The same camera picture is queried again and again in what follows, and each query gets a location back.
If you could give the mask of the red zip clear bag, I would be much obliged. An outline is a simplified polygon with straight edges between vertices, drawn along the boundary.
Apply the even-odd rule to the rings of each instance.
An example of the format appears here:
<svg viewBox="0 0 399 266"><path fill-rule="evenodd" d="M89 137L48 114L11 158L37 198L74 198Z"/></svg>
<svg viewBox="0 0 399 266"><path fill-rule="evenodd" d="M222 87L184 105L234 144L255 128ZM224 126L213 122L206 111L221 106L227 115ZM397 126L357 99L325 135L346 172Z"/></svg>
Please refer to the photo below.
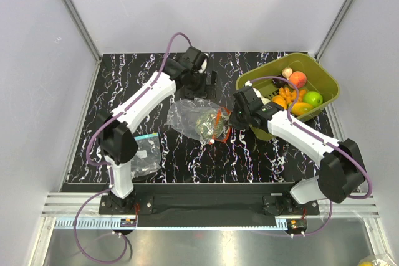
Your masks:
<svg viewBox="0 0 399 266"><path fill-rule="evenodd" d="M203 139L195 132L195 123L200 114L206 110L217 110L218 116L224 118L224 131L218 138ZM231 127L228 125L230 110L226 107L215 104L209 100L195 98L194 100L181 99L173 103L168 110L166 124L172 129L202 144L212 145L215 142L226 142L231 134Z"/></svg>

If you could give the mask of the green netted melon toy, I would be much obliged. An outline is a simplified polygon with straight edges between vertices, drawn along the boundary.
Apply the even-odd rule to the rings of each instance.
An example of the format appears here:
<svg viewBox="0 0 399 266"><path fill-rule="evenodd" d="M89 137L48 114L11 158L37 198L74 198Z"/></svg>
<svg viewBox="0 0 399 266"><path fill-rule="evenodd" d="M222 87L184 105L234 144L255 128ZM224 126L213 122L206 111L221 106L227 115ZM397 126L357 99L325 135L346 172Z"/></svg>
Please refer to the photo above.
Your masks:
<svg viewBox="0 0 399 266"><path fill-rule="evenodd" d="M217 110L203 111L195 123L195 132L203 139L218 138L224 131L224 118Z"/></svg>

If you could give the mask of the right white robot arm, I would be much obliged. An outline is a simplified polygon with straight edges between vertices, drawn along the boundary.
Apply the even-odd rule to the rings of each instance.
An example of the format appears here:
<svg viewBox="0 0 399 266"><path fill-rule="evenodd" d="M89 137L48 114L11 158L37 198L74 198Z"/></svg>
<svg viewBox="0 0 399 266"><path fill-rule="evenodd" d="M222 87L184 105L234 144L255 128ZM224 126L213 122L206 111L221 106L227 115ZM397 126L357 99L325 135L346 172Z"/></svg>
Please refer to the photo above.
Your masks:
<svg viewBox="0 0 399 266"><path fill-rule="evenodd" d="M282 138L306 154L319 173L295 183L283 198L284 209L297 214L305 204L319 199L341 203L365 182L367 172L356 142L339 141L299 122L281 105L263 99L259 91L245 86L234 93L229 125L237 130L260 129Z"/></svg>

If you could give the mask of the olive green plastic basket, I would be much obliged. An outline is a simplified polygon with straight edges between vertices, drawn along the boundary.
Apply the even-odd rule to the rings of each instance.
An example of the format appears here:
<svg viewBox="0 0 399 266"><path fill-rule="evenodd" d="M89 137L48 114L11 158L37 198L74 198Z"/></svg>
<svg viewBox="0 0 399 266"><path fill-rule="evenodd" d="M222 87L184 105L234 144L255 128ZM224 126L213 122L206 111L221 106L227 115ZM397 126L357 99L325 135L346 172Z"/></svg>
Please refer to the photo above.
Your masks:
<svg viewBox="0 0 399 266"><path fill-rule="evenodd" d="M300 52L287 54L242 74L236 81L236 89L242 88L248 80L254 80L264 76L277 76L286 67L290 67L294 71L305 73L307 76L307 83L304 89L307 91L313 90L319 92L324 101L320 106L299 116L297 118L299 121L305 123L315 118L328 104L338 98L340 93L338 82L315 59Z"/></svg>

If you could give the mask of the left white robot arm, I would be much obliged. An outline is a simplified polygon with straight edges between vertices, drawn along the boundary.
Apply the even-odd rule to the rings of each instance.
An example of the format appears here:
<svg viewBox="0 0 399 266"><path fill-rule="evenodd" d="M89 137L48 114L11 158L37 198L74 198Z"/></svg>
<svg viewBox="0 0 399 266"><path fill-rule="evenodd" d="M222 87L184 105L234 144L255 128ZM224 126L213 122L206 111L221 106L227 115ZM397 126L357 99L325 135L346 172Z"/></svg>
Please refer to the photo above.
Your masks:
<svg viewBox="0 0 399 266"><path fill-rule="evenodd" d="M176 58L167 58L163 67L127 101L110 113L99 115L99 128L95 139L105 156L110 173L110 192L113 207L122 214L135 205L131 162L138 151L133 137L143 119L164 99L182 90L188 98L211 98L216 95L213 72L207 84L206 68L209 55L190 46Z"/></svg>

